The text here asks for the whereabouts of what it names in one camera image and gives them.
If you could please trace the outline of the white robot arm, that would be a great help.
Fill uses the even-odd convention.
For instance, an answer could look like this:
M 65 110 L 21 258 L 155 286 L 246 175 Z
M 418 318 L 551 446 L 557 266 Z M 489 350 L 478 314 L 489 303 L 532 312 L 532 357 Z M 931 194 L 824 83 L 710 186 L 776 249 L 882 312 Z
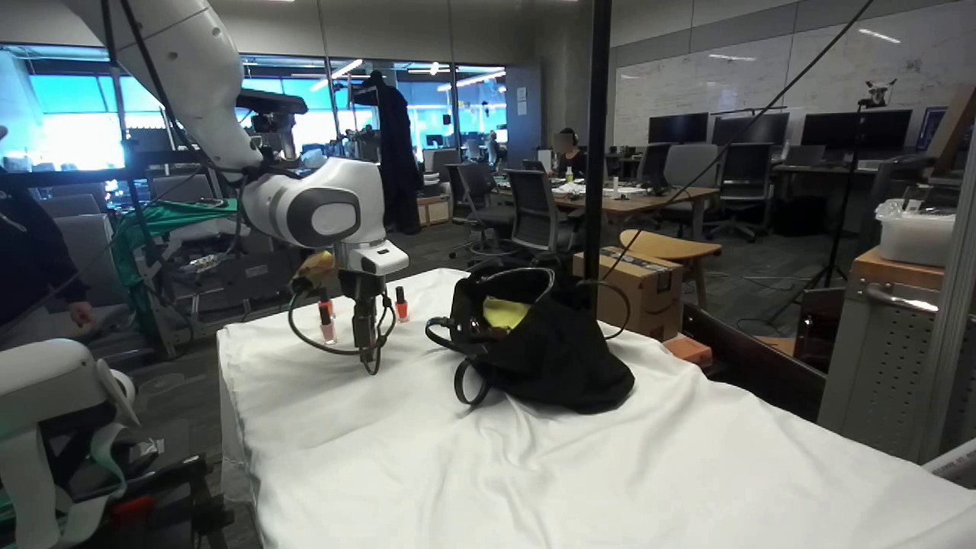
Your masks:
M 336 256 L 339 291 L 354 303 L 346 349 L 308 339 L 312 349 L 357 357 L 375 374 L 396 325 L 383 277 L 407 256 L 383 228 L 380 164 L 323 159 L 303 164 L 238 123 L 246 104 L 244 64 L 218 12 L 206 0 L 60 0 L 134 77 L 196 154 L 242 190 L 251 228 L 299 249 Z

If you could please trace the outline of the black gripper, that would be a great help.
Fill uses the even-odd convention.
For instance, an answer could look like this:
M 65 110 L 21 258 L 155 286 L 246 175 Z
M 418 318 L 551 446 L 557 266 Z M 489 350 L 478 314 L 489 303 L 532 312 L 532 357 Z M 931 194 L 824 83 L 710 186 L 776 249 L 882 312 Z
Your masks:
M 375 319 L 375 303 L 386 294 L 383 282 L 369 271 L 346 271 L 344 294 L 354 298 L 357 353 L 365 374 L 380 369 L 380 322 Z

